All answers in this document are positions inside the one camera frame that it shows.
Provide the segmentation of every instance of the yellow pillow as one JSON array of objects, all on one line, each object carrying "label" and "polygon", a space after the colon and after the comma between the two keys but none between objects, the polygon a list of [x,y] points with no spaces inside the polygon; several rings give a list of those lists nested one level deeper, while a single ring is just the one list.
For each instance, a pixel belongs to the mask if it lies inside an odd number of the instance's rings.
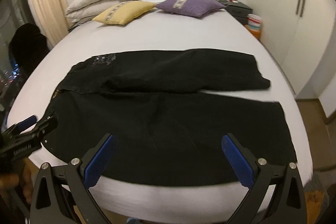
[{"label": "yellow pillow", "polygon": [[137,18],[154,8],[155,5],[157,5],[157,3],[139,0],[124,1],[108,8],[97,15],[93,20],[111,25],[126,25],[134,18]]}]

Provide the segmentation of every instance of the metal screw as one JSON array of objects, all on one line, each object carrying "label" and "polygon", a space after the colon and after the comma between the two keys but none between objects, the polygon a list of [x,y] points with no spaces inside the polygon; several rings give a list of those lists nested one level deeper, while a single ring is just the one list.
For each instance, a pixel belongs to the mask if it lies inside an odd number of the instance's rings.
[{"label": "metal screw", "polygon": [[290,167],[291,169],[295,169],[295,168],[296,168],[296,164],[293,163],[293,162],[291,162],[291,163],[289,164],[289,167]]},{"label": "metal screw", "polygon": [[259,163],[260,165],[265,165],[265,164],[267,163],[267,160],[265,160],[265,159],[263,159],[263,158],[260,158],[260,159],[258,159],[258,163]]},{"label": "metal screw", "polygon": [[74,159],[71,160],[72,165],[77,165],[79,162],[80,162],[79,158],[74,158]]},{"label": "metal screw", "polygon": [[48,167],[49,167],[49,164],[47,162],[43,163],[41,166],[43,170],[46,170]]}]

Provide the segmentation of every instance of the black office chair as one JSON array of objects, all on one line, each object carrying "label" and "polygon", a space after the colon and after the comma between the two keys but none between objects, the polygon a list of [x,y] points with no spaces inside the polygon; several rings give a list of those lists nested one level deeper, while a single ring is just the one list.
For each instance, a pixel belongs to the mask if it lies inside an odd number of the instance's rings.
[{"label": "black office chair", "polygon": [[29,77],[49,52],[47,38],[41,34],[38,26],[26,23],[16,30],[8,51],[12,65],[15,66],[16,61]]}]

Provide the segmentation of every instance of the blue rubber pad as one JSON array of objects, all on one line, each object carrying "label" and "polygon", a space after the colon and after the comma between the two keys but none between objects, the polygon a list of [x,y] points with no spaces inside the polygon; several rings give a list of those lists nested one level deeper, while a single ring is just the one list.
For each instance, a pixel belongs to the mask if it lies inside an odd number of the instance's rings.
[{"label": "blue rubber pad", "polygon": [[222,138],[222,151],[240,183],[251,189],[254,184],[253,169],[228,135],[224,135]]},{"label": "blue rubber pad", "polygon": [[19,132],[25,131],[26,129],[30,128],[36,123],[37,123],[37,117],[35,115],[30,116],[29,118],[17,124],[17,130]]},{"label": "blue rubber pad", "polygon": [[115,147],[115,137],[111,135],[105,141],[100,150],[95,154],[92,161],[88,164],[84,171],[83,184],[86,189],[95,186],[98,182],[101,174],[109,163],[110,158],[113,155]]}]

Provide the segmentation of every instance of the mattress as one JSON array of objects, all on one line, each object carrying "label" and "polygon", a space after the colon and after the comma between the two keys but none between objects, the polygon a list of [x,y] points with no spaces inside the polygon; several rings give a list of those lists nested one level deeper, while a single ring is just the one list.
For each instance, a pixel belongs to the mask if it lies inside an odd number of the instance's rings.
[{"label": "mattress", "polygon": [[[216,48],[255,56],[259,71],[271,88],[259,91],[211,92],[212,94],[280,102],[297,154],[298,170],[305,185],[312,176],[312,159],[305,127],[293,93],[278,65],[263,45],[224,10],[202,19],[154,10],[127,26],[88,22],[67,35],[38,65],[16,98],[9,113],[10,126],[31,115],[41,118],[58,83],[70,68],[91,56],[139,50]],[[45,148],[31,161],[62,165]],[[265,209],[274,190],[270,186],[260,207]],[[90,192],[110,211],[162,223],[209,223],[227,220],[247,193],[239,182],[202,187],[139,185],[101,177]]]}]

